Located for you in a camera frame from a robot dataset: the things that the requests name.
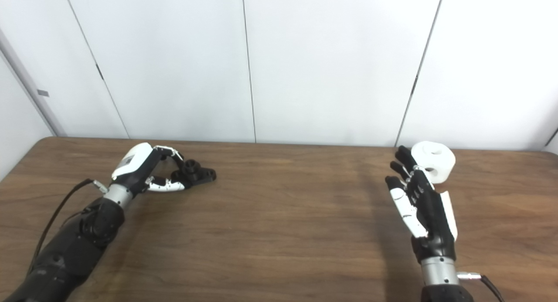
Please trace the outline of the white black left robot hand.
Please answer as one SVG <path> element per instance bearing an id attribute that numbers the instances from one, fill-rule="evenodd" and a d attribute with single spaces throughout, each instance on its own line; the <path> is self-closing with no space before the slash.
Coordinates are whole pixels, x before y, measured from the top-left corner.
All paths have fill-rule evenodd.
<path id="1" fill-rule="evenodd" d="M 183 155 L 173 147 L 137 144 L 124 155 L 113 171 L 110 184 L 125 187 L 134 197 L 146 191 L 175 192 L 188 189 L 186 184 L 178 180 L 152 175 L 165 158 L 173 159 L 178 167 L 185 162 Z"/>

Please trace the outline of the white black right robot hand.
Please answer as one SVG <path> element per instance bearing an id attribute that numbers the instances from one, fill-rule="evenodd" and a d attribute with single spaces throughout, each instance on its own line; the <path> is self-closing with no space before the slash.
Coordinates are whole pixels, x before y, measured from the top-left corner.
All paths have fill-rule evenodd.
<path id="1" fill-rule="evenodd" d="M 418 262 L 428 258 L 456 260 L 456 227 L 451 223 L 452 208 L 437 192 L 412 152 L 399 146 L 389 167 L 398 175 L 385 177 L 403 223 L 411 232 L 411 246 Z"/>

